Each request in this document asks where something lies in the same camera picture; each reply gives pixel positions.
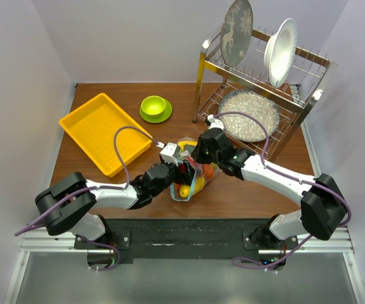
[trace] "white plate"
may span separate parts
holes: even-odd
[[[292,18],[285,20],[277,34],[269,39],[264,53],[264,67],[269,71],[273,87],[279,87],[288,76],[297,48],[297,39],[297,23]]]

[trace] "wooden tabletop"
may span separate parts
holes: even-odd
[[[207,98],[217,84],[204,84],[202,96]],[[202,123],[192,123],[195,84],[79,84],[75,90],[72,110],[104,92],[124,109],[157,141],[177,142],[182,137],[198,138],[206,130]],[[141,101],[149,95],[159,95],[170,101],[172,116],[164,123],[148,123],[139,115]],[[131,178],[143,174],[159,162],[160,150],[154,145],[134,160],[128,169]],[[302,131],[299,129],[275,161],[278,165],[303,174],[312,174]],[[96,182],[125,182],[124,171],[108,178],[78,145],[65,133],[54,168],[54,184],[72,172],[81,172],[86,179]],[[274,191],[252,182],[245,182],[224,174],[217,175],[189,202],[177,202],[166,190],[150,205],[138,210],[118,208],[95,209],[106,218],[268,218],[277,213],[288,213],[298,206]]]

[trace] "round tray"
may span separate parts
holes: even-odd
[[[275,102],[250,90],[236,90],[226,95],[219,105],[218,113],[226,111],[240,111],[253,116],[267,129],[269,136],[279,125],[279,111]],[[243,115],[224,115],[220,120],[225,131],[240,141],[256,143],[266,139],[259,125]]]

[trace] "deer pattern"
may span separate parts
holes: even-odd
[[[226,21],[231,27],[231,30],[223,35],[223,51],[226,53],[226,45],[229,44],[229,54],[232,53],[232,45],[233,45],[233,25],[234,25],[234,14],[231,11],[232,16]]]

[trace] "plastic bag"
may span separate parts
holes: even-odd
[[[214,176],[220,172],[216,164],[199,164],[191,157],[191,152],[196,146],[196,141],[184,137],[178,140],[180,154],[178,162],[185,181],[183,184],[173,183],[170,186],[171,197],[175,201],[189,201],[196,193],[200,192]]]

